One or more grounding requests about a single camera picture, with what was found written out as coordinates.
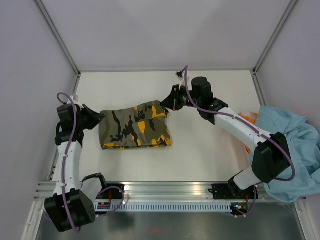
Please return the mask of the camouflage trousers yellow green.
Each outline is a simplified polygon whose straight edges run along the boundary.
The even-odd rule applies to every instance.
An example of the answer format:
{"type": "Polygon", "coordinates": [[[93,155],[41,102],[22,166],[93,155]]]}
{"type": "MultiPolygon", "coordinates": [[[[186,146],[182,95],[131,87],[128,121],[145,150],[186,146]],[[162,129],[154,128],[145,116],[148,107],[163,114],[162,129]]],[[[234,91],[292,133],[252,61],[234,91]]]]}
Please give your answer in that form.
{"type": "Polygon", "coordinates": [[[172,145],[166,124],[169,111],[158,100],[135,107],[103,110],[98,125],[99,143],[103,150],[160,148],[172,145]]]}

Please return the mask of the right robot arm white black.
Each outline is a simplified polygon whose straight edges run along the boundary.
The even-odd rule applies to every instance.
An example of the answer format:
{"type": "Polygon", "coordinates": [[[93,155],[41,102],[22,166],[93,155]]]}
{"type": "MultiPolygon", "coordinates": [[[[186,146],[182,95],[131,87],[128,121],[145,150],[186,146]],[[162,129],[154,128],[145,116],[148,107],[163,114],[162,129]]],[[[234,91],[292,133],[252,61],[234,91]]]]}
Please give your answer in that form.
{"type": "Polygon", "coordinates": [[[194,107],[200,116],[215,126],[228,131],[253,152],[251,165],[237,173],[228,181],[228,193],[240,198],[247,189],[259,183],[268,184],[273,180],[290,182],[296,175],[286,137],[256,127],[248,120],[236,114],[227,103],[214,97],[211,84],[205,77],[196,77],[191,81],[182,80],[174,85],[161,106],[172,111],[183,107],[194,107]],[[291,176],[284,179],[279,175],[291,168],[291,176]]]}

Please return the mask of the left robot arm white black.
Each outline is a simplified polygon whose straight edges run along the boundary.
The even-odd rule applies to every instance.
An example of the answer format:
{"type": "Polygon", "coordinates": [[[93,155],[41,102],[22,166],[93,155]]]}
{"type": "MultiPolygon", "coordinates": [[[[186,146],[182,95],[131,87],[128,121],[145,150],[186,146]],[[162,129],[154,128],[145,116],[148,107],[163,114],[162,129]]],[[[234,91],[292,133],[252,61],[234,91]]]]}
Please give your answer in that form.
{"type": "Polygon", "coordinates": [[[94,201],[105,198],[109,186],[101,173],[80,179],[80,158],[83,150],[84,131],[94,129],[104,116],[85,104],[64,104],[57,108],[59,123],[56,126],[55,144],[61,170],[53,195],[46,198],[44,208],[60,232],[75,230],[94,223],[94,201]]]}

